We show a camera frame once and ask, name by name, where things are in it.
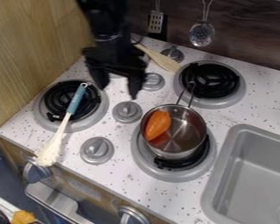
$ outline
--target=orange object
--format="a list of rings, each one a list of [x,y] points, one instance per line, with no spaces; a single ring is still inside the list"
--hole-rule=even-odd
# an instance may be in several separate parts
[[[29,224],[36,221],[32,213],[26,211],[16,211],[13,214],[11,224]]]
[[[162,135],[164,132],[166,132],[169,129],[171,124],[172,124],[172,120],[168,112],[164,112],[164,111],[154,112],[145,127],[144,135],[146,140],[150,141]]]

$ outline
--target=silver sink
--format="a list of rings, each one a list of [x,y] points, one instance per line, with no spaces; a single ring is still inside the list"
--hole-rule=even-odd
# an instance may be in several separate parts
[[[201,205],[216,224],[280,224],[280,136],[246,124],[234,126]]]

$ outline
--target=saucepan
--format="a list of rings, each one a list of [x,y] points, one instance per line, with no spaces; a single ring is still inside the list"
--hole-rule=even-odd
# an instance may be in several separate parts
[[[191,89],[191,99],[188,106],[179,104],[184,92]],[[167,160],[184,160],[194,157],[207,137],[207,126],[204,119],[194,109],[190,108],[193,101],[193,91],[196,87],[194,81],[190,81],[181,92],[175,104],[157,106],[147,112],[140,123],[140,133],[150,151],[158,158]],[[162,135],[148,141],[144,131],[147,122],[156,111],[165,111],[171,118],[170,128]]]

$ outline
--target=burner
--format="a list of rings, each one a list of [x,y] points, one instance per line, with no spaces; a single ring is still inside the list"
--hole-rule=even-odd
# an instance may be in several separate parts
[[[89,80],[62,81],[45,89],[33,103],[35,120],[44,129],[56,131],[68,104],[82,82],[87,82],[89,86],[76,113],[67,124],[65,132],[84,130],[98,123],[108,111],[109,100],[105,92],[100,91]]]
[[[51,87],[44,96],[45,105],[50,112],[47,112],[48,119],[51,122],[62,121],[67,108],[74,93],[81,84],[79,80],[68,80],[59,82],[57,85]],[[71,115],[70,120],[77,120],[83,116],[93,113],[97,110],[101,103],[101,97],[95,86],[89,85],[86,88],[80,105],[74,115]]]
[[[221,98],[232,94],[240,85],[240,77],[228,67],[192,63],[181,73],[184,88],[195,81],[194,95],[199,98]]]
[[[155,158],[154,162],[157,167],[160,169],[169,168],[169,169],[178,169],[184,168],[192,169],[196,165],[199,165],[206,157],[210,151],[210,140],[209,136],[206,136],[205,142],[199,147],[198,152],[194,157],[189,157],[188,159],[183,160],[166,160],[162,158]]]
[[[206,141],[200,147],[196,157],[183,161],[168,162],[168,160],[156,158],[151,153],[140,135],[139,125],[134,130],[130,141],[132,156],[139,168],[155,179],[172,183],[196,179],[212,166],[216,157],[216,143],[209,130],[207,131]]]
[[[224,109],[239,102],[246,93],[242,76],[231,66],[216,61],[201,60],[185,65],[174,76],[173,87],[177,95],[189,81],[196,82],[192,105],[203,109]],[[182,100],[190,101],[186,91]]]

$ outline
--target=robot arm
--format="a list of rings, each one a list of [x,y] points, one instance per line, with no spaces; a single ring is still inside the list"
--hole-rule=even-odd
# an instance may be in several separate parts
[[[109,84],[109,73],[128,79],[129,94],[136,99],[145,81],[143,54],[130,42],[125,21],[125,0],[77,0],[91,26],[95,47],[83,49],[86,65],[98,88]]]

